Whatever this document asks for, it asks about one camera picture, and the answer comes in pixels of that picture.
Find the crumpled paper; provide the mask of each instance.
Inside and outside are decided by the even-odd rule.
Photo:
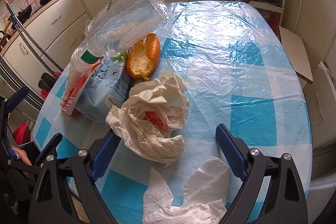
[[[121,108],[111,108],[106,123],[135,153],[167,164],[178,160],[184,151],[182,136],[170,135],[174,129],[185,127],[189,100],[183,95],[183,79],[172,71],[160,75],[160,80],[131,88],[129,99]]]
[[[154,168],[143,196],[143,224],[217,224],[226,213],[228,166],[210,157],[184,184],[183,205],[172,206],[173,195]]]

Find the table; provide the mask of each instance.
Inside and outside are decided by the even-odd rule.
[[[183,203],[183,185],[207,158],[226,161],[215,142],[215,128],[224,123],[233,136],[265,155],[290,153],[298,168],[305,194],[312,166],[310,122],[296,73],[279,40],[261,15],[248,4],[195,1],[172,3],[175,23],[161,32],[160,62],[152,78],[173,70],[187,84],[190,100],[186,142],[181,159],[168,168],[145,160],[121,142],[105,175],[96,182],[106,205],[122,224],[142,223],[142,197],[153,166],[166,179],[174,196]],[[58,132],[64,135],[58,157],[72,156],[102,138],[109,127],[83,115],[68,117],[60,109],[68,69],[47,97],[36,121],[33,138],[42,149]],[[269,177],[250,215],[257,218]],[[241,185],[230,171],[226,207]]]

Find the checkered tablecloth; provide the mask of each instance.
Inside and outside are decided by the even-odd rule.
[[[197,1],[173,3],[171,8],[175,23],[169,33],[160,36],[161,58],[152,78],[173,70],[187,84],[187,124],[173,133],[183,136],[185,151],[179,161],[164,168],[121,142],[109,169],[96,182],[115,218],[122,224],[142,223],[142,197],[152,166],[166,179],[173,205],[181,206],[185,180],[210,156],[225,161],[215,142],[219,123],[265,155],[290,153],[307,194],[312,163],[307,106],[296,73],[268,24],[244,3]],[[67,75],[68,68],[47,97],[33,130],[40,149],[55,133],[64,135],[59,158],[89,148],[109,130],[83,115],[68,117],[61,111]],[[249,220],[258,216],[268,182],[265,178]],[[227,208],[240,185],[231,172]]]

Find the cabinet handle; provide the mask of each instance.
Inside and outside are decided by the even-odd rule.
[[[53,22],[51,22],[51,25],[54,24],[56,21],[58,21],[61,18],[62,15],[60,15],[58,18],[56,18]]]
[[[71,43],[71,45],[68,48],[70,48],[76,41],[77,41],[77,38]]]
[[[21,42],[19,43],[19,47],[23,48],[26,51],[26,54],[29,54],[28,50],[26,49],[25,45],[23,45]]]
[[[319,112],[320,112],[320,114],[321,114],[321,116],[322,116],[322,120],[324,120],[324,115],[322,114],[322,110],[321,110],[321,106],[320,106],[319,98],[317,97],[318,92],[316,92],[315,95],[316,95],[316,100],[317,100],[317,107],[318,107]]]

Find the blue and white tablecloth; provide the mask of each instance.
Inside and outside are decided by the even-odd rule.
[[[215,142],[219,123],[265,155],[290,153],[307,194],[312,163],[307,106],[296,73],[268,24],[244,3],[196,1],[173,3],[171,8],[176,21],[169,33],[160,36],[161,59],[152,78],[173,70],[187,84],[187,124],[174,131],[183,136],[185,151],[179,161],[164,168],[136,155],[121,141],[109,169],[96,182],[112,214],[122,224],[142,223],[142,197],[152,166],[166,179],[173,205],[181,206],[185,180],[210,156],[225,161]],[[33,130],[39,149],[55,133],[64,135],[59,158],[89,148],[109,130],[83,115],[68,117],[61,111],[67,75],[68,67],[47,97]],[[258,216],[268,182],[265,178],[249,220]],[[240,185],[231,172],[227,208]]]

